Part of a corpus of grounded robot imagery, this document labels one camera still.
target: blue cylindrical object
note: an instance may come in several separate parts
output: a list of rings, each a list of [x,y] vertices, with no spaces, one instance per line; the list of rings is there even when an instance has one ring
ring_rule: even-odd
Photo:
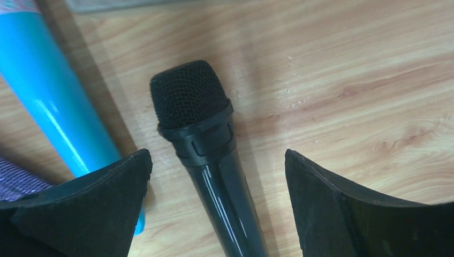
[[[80,177],[120,160],[33,1],[0,1],[0,27],[0,73],[72,173]],[[144,225],[142,209],[136,235]]]

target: purple mesh object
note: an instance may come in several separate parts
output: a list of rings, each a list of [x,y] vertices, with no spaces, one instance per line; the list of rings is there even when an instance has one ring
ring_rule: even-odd
[[[0,157],[0,201],[16,201],[51,186],[43,179]]]

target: microphone head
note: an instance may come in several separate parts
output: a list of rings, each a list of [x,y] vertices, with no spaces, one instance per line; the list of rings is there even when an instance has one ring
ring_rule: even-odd
[[[159,126],[182,129],[202,122],[229,105],[224,89],[206,61],[195,61],[159,73],[150,83]]]

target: blue cylinder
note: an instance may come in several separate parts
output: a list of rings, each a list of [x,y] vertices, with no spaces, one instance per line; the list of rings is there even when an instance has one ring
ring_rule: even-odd
[[[5,11],[9,7],[0,6],[0,74],[71,172],[80,177],[120,160],[117,147],[34,3],[5,3],[12,9]],[[14,11],[24,3],[28,9]],[[144,226],[142,209],[135,235]]]

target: glossy black microphone body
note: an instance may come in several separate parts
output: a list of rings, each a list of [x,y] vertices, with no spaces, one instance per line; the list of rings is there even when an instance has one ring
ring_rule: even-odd
[[[268,256],[236,150],[233,107],[205,61],[152,79],[158,130],[186,166],[228,257]]]

